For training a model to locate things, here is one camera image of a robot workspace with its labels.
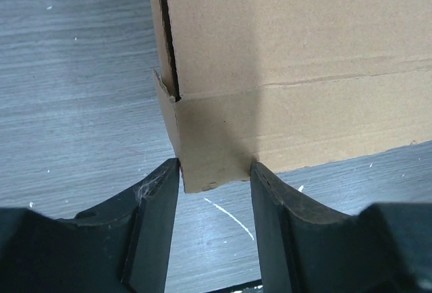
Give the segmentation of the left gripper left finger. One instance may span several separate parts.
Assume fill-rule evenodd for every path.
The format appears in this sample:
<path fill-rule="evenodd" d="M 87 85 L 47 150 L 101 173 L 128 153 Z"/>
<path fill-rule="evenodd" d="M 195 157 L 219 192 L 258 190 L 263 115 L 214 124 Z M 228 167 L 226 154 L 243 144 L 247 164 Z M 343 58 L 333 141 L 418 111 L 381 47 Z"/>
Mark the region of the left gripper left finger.
<path fill-rule="evenodd" d="M 163 292 L 180 163 L 72 219 L 1 209 L 2 292 Z"/>

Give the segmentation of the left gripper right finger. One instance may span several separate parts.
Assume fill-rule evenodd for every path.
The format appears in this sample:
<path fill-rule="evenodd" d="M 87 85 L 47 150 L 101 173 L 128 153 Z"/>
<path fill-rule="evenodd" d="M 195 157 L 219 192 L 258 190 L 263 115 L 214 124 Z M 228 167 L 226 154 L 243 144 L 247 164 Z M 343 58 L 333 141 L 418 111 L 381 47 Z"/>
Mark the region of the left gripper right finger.
<path fill-rule="evenodd" d="M 347 215 L 259 162 L 250 187 L 266 292 L 431 291 L 429 203 L 374 203 Z"/>

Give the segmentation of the brown cardboard box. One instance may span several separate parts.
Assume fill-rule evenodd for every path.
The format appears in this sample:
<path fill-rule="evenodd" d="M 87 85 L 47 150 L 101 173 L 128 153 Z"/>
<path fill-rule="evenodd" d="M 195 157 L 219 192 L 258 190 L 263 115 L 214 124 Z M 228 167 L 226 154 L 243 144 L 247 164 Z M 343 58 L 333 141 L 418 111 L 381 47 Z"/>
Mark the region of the brown cardboard box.
<path fill-rule="evenodd" d="M 431 0 L 151 0 L 184 190 L 431 139 Z"/>

